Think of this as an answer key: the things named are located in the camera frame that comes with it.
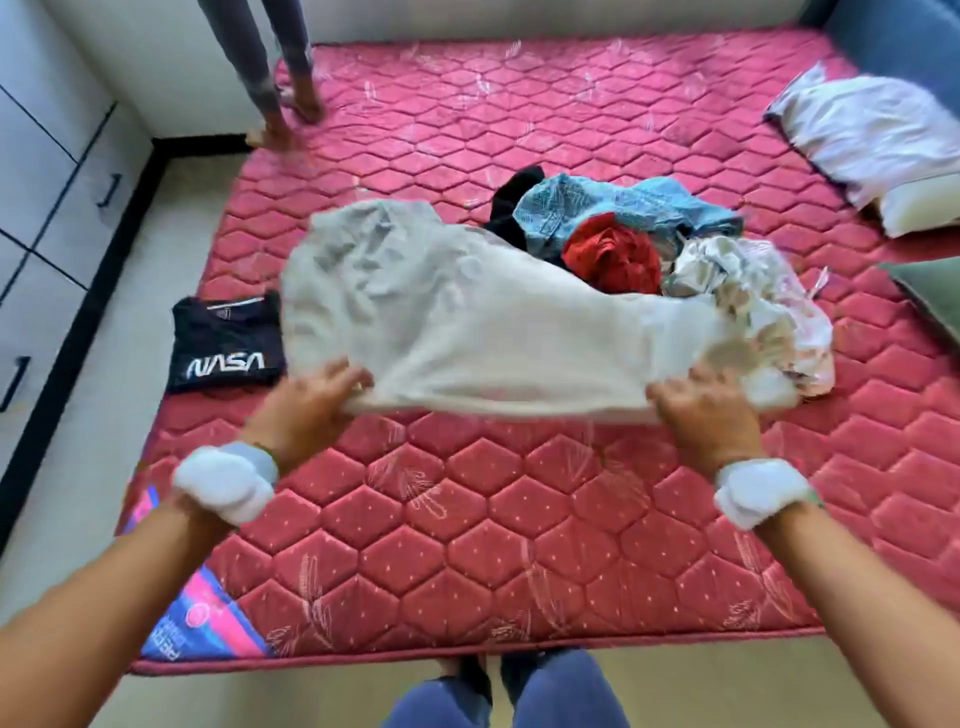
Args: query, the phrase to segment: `green pillow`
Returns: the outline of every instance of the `green pillow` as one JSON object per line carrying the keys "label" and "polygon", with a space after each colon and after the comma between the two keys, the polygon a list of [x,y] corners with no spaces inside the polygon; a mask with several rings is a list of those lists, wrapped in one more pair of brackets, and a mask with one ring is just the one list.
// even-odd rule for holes
{"label": "green pillow", "polygon": [[960,346],[960,257],[880,267]]}

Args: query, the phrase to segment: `red cloth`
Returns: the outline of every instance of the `red cloth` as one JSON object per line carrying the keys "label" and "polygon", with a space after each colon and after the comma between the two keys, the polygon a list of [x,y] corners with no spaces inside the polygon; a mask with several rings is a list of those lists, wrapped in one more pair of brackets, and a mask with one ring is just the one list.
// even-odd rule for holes
{"label": "red cloth", "polygon": [[567,269],[604,293],[659,293],[660,256],[645,232],[605,212],[585,220],[561,253]]}

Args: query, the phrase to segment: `grey cloth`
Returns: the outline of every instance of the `grey cloth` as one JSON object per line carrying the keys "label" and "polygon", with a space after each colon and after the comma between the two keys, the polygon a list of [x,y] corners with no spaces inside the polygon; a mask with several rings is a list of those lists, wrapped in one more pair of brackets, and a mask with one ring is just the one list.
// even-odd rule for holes
{"label": "grey cloth", "polygon": [[[267,63],[267,49],[247,0],[199,0],[213,35],[261,113],[279,113],[280,99]],[[313,69],[300,0],[263,0],[264,10],[293,76]]]}
{"label": "grey cloth", "polygon": [[351,414],[649,423],[646,385],[704,359],[743,372],[758,409],[796,402],[712,300],[608,296],[425,202],[367,200],[310,224],[281,279],[284,356],[294,375],[344,354],[370,369]]}

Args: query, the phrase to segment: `folded black t-shirt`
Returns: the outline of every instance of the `folded black t-shirt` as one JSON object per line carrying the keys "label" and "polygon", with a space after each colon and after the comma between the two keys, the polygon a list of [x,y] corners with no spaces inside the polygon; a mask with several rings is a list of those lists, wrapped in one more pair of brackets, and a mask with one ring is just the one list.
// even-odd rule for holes
{"label": "folded black t-shirt", "polygon": [[283,375],[276,291],[239,301],[190,296],[174,306],[173,314],[167,392],[273,384]]}

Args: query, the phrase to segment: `jeans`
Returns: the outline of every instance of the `jeans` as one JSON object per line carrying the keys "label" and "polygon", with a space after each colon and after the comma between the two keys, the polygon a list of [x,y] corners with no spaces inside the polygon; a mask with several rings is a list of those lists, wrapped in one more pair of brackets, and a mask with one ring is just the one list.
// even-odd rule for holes
{"label": "jeans", "polygon": [[[394,706],[383,728],[486,728],[486,688],[463,674],[417,685]],[[630,728],[600,667],[584,650],[519,652],[500,662],[515,728]]]}
{"label": "jeans", "polygon": [[[267,63],[267,49],[247,0],[199,0],[213,35],[261,113],[279,113],[280,100]],[[263,0],[283,59],[293,76],[313,67],[300,0]]]}

